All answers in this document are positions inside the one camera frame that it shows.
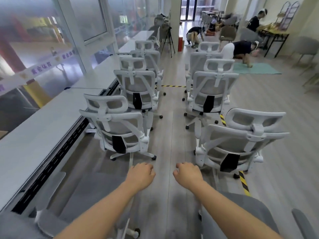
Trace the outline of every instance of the tripod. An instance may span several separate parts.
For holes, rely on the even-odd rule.
[[[165,41],[164,41],[163,48],[162,48],[162,52],[163,52],[165,43],[167,43],[167,44],[169,44],[169,49],[171,51],[171,57],[172,57],[172,45],[173,45],[174,53],[175,53],[175,48],[174,48],[174,43],[173,43],[173,39],[172,39],[172,35],[171,35],[171,29],[172,28],[169,27],[168,32],[166,34]]]

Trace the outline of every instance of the hand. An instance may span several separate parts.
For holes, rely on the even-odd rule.
[[[125,184],[129,189],[132,189],[133,193],[147,188],[155,177],[156,173],[153,170],[153,165],[150,163],[138,163],[135,166],[130,167],[127,173]]]
[[[193,165],[192,163],[184,162],[177,163],[173,175],[176,181],[188,190],[192,190],[193,186],[203,181],[202,173],[199,167]]]

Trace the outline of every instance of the long white counter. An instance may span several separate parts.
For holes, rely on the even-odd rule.
[[[99,95],[120,69],[118,56],[99,64],[0,140],[0,210],[16,195],[87,109],[83,94]]]
[[[139,32],[137,35],[130,38],[129,41],[126,44],[124,44],[123,47],[119,49],[119,53],[126,54],[126,53],[130,53],[131,50],[135,50],[135,40],[145,41],[153,34],[153,32],[154,31]]]

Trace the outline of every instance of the black t-shirt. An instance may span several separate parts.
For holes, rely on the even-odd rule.
[[[242,40],[242,41],[239,41],[239,42],[234,42],[233,44],[235,46],[234,56],[238,55],[238,54],[251,53],[251,42]]]
[[[197,32],[197,34],[200,34],[202,32],[201,27],[192,27],[190,30],[188,30],[187,33]]]
[[[257,16],[254,16],[251,18],[251,20],[249,21],[247,28],[256,32],[257,28],[259,27],[259,19]]]

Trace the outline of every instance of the yoga mat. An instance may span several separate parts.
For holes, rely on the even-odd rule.
[[[235,63],[234,65],[234,73],[238,74],[281,74],[281,72],[275,70],[269,64],[266,63],[254,63],[252,64],[252,68],[248,68],[246,64],[243,63]]]

